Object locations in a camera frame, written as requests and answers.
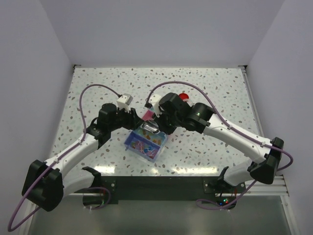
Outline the purple candy bin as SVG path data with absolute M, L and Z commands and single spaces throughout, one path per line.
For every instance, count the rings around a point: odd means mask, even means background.
M 134 132 L 131 132 L 124 141 L 126 149 L 129 149 L 152 163 L 154 163 L 161 154 L 164 144 L 159 146 L 150 141 L 146 141 Z

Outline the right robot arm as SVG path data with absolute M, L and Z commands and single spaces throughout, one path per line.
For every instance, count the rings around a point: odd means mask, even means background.
M 256 180 L 273 183 L 281 160 L 284 142 L 255 135 L 245 129 L 222 120 L 213 108 L 203 103 L 190 105 L 175 93 L 157 94 L 149 98 L 155 111 L 154 120 L 161 132 L 172 134 L 176 128 L 214 137 L 241 151 L 248 159 L 236 166 L 226 166 L 219 175 L 216 186 L 230 192 L 238 184 Z

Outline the pink candy bin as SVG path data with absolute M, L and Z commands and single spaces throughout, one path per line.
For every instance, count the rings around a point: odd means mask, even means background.
M 154 120 L 153 118 L 154 114 L 155 114 L 154 111 L 147 110 L 146 113 L 143 115 L 142 119 L 144 121 Z

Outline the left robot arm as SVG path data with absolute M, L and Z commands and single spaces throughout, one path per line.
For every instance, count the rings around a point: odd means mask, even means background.
M 65 195 L 65 176 L 86 156 L 101 148 L 117 129 L 134 130 L 143 119 L 135 108 L 120 109 L 112 103 L 102 105 L 98 117 L 86 127 L 82 136 L 59 155 L 41 162 L 35 160 L 28 169 L 22 196 L 45 211 L 55 209 Z

